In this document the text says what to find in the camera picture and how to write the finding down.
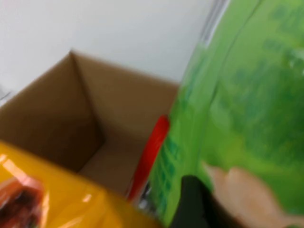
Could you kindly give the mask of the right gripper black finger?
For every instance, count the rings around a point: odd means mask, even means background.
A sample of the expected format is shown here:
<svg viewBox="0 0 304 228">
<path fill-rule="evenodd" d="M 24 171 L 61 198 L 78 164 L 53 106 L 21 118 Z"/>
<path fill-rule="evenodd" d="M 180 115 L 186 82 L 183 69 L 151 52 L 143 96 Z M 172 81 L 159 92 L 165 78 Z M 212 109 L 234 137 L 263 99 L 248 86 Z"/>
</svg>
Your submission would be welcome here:
<svg viewBox="0 0 304 228">
<path fill-rule="evenodd" d="M 182 177 L 180 193 L 178 207 L 170 223 L 171 228 L 228 227 L 223 208 L 196 176 Z"/>
</svg>

